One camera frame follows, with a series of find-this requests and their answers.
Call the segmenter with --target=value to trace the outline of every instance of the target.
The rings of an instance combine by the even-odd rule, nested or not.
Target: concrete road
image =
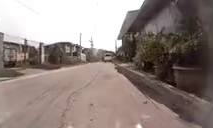
[[[144,96],[113,64],[0,83],[1,128],[196,128]]]

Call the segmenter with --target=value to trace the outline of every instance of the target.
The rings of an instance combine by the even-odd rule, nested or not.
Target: vegetation
[[[140,36],[137,44],[135,64],[143,69],[148,69],[152,63],[157,66],[166,65],[169,49],[165,39],[165,35],[162,33],[157,35],[147,33]]]
[[[133,34],[126,34],[123,38],[122,49],[125,53],[127,61],[133,61],[133,57],[136,54],[136,40]]]
[[[176,44],[171,48],[170,53],[175,60],[175,64],[183,67],[202,66],[205,59],[205,34],[200,22],[197,19],[183,21],[181,27],[182,34],[174,35]]]
[[[123,47],[119,47],[118,51],[116,52],[116,59],[121,61],[121,62],[125,62],[126,58],[124,56],[124,52],[123,52]]]
[[[58,64],[62,61],[62,53],[58,47],[55,46],[52,48],[48,61],[52,64]]]

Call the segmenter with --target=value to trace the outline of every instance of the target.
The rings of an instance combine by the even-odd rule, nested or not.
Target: car
[[[111,53],[106,53],[104,55],[104,62],[112,62],[112,54]]]

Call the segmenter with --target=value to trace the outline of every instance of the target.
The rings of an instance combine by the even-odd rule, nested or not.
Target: overcast sky
[[[115,39],[129,10],[144,0],[0,0],[0,31],[44,43],[71,41],[115,49]]]

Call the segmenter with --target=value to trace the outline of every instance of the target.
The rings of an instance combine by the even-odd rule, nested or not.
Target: fence
[[[39,63],[44,63],[43,43],[0,33],[0,70]]]

